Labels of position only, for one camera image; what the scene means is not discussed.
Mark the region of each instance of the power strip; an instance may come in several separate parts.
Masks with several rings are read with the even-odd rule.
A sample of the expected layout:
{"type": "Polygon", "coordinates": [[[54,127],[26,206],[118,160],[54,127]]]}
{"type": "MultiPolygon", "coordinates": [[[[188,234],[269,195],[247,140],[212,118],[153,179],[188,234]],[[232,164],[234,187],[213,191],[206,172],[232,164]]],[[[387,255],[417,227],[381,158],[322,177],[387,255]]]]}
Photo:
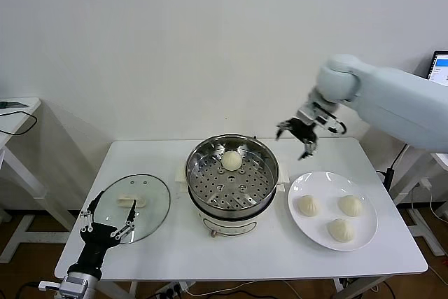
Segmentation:
{"type": "Polygon", "coordinates": [[[187,291],[191,286],[193,286],[196,281],[172,281],[171,283],[159,288],[156,293],[166,293],[169,289],[173,290],[173,298],[177,296],[177,293],[174,291],[175,285],[179,285],[181,287],[181,293],[187,291]]]}

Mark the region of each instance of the white wall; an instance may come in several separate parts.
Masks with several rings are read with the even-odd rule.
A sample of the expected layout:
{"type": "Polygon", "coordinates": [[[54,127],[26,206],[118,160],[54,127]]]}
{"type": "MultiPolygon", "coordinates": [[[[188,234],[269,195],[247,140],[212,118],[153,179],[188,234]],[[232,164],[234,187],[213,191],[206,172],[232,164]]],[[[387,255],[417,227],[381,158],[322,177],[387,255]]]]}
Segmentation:
{"type": "MultiPolygon", "coordinates": [[[[54,121],[41,138],[63,134],[61,146],[47,139],[46,153],[77,167],[86,189],[114,139],[272,137],[333,53],[414,70],[448,48],[445,3],[0,0],[0,96],[43,100],[54,121]]],[[[340,116],[363,136],[354,113],[340,116]]],[[[68,196],[73,180],[29,161],[68,207],[79,203],[68,196]]]]}

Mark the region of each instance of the white plate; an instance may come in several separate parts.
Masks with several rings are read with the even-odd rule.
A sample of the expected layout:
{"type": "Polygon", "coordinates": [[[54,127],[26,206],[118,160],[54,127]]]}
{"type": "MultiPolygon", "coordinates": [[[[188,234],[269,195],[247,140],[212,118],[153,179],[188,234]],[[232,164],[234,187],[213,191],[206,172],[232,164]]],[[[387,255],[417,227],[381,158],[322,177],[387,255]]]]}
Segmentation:
{"type": "Polygon", "coordinates": [[[363,194],[362,189],[352,181],[335,173],[312,172],[299,176],[288,193],[288,206],[294,221],[303,233],[316,243],[332,250],[353,251],[372,241],[378,228],[377,211],[363,194]],[[315,197],[320,212],[308,217],[299,210],[298,201],[304,195],[315,197]],[[354,195],[363,203],[363,213],[358,217],[344,214],[337,205],[341,197],[354,195]],[[328,232],[327,225],[336,218],[350,221],[355,228],[355,238],[347,243],[336,241],[328,232]]]}

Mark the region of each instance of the pot lid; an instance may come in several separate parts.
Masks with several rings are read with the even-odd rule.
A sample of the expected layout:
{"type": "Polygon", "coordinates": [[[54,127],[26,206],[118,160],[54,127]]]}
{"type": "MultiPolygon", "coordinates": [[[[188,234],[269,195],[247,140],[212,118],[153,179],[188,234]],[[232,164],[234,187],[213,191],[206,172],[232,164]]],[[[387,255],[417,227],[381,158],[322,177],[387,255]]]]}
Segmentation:
{"type": "Polygon", "coordinates": [[[149,236],[163,223],[171,203],[167,185],[149,174],[129,175],[112,183],[99,199],[93,221],[122,228],[134,200],[135,227],[121,239],[121,244],[149,236]]]}

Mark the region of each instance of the monitor screen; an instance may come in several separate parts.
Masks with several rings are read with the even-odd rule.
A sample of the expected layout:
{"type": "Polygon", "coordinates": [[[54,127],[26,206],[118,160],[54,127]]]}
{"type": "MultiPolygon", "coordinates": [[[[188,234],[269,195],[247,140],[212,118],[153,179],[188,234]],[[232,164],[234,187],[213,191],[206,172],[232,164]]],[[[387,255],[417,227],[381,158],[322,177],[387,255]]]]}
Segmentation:
{"type": "Polygon", "coordinates": [[[428,80],[448,85],[448,52],[434,52],[428,80]]]}

